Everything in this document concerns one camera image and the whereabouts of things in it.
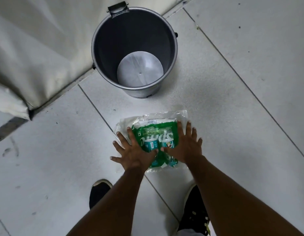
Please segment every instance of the shoe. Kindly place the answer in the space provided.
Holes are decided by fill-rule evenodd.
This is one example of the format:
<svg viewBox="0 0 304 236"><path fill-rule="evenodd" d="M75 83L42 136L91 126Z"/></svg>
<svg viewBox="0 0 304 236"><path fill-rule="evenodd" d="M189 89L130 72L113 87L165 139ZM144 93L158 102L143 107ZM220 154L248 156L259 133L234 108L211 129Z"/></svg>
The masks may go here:
<svg viewBox="0 0 304 236"><path fill-rule="evenodd" d="M193 185L186 196L184 214L177 231L193 229L196 233L207 236L210 234L209 222L210 219L203 204L199 188Z"/></svg>
<svg viewBox="0 0 304 236"><path fill-rule="evenodd" d="M101 179L94 183L90 194L90 209L93 208L104 197L112 186L113 185L105 179Z"/></svg>

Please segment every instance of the person's right arm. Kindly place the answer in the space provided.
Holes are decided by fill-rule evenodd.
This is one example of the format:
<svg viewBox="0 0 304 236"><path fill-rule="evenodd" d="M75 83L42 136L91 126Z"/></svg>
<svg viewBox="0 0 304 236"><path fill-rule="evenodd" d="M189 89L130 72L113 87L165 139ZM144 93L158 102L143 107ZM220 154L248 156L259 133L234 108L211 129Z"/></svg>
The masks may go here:
<svg viewBox="0 0 304 236"><path fill-rule="evenodd" d="M191 123L183 133L178 122L179 142L175 148L162 148L186 163L201 192L217 236L225 235L303 235L277 212L213 166L201 151L202 139Z"/></svg>

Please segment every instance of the gray bucket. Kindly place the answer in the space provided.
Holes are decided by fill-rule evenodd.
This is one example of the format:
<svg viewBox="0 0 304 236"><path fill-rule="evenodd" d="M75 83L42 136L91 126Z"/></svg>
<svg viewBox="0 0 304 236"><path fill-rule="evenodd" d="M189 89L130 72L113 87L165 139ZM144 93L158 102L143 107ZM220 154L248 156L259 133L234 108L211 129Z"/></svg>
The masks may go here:
<svg viewBox="0 0 304 236"><path fill-rule="evenodd" d="M93 68L135 98L155 94L177 58L177 33L158 13L127 7L108 8L92 39Z"/></svg>

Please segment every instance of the black plastic clip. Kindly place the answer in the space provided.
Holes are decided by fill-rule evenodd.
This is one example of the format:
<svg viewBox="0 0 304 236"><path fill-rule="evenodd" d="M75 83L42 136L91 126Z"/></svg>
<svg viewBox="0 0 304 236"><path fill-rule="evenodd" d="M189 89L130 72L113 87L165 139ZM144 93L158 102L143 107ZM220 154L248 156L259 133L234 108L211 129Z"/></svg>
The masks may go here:
<svg viewBox="0 0 304 236"><path fill-rule="evenodd" d="M117 3L115 5L112 5L108 7L108 11L112 18L116 17L117 15L129 12L128 8L129 3L122 1L120 3Z"/></svg>

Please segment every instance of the hand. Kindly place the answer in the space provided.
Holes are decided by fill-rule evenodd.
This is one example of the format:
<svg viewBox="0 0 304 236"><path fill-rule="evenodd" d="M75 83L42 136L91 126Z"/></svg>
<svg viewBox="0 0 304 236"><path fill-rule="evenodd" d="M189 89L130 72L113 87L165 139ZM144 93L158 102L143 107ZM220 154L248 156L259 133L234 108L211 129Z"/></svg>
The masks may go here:
<svg viewBox="0 0 304 236"><path fill-rule="evenodd" d="M170 156L183 163L186 163L186 160L188 160L188 158L201 156L202 138L199 138L197 141L197 130L195 127L192 128L191 133L191 122L187 122L186 135L184 135L180 121L177 122L177 129L179 136L178 145L175 148L162 147L161 151L166 152Z"/></svg>
<svg viewBox="0 0 304 236"><path fill-rule="evenodd" d="M110 159L114 162L120 163L125 170L140 167L144 173L154 161L155 156L158 153L158 149L153 150L149 153L143 151L136 141L136 138L130 127L127 128L127 132L131 140L131 145L127 142L125 137L120 132L117 132L117 136L121 144L124 146L124 149L119 146L116 141L113 141L113 145L121 154L121 157L111 156Z"/></svg>

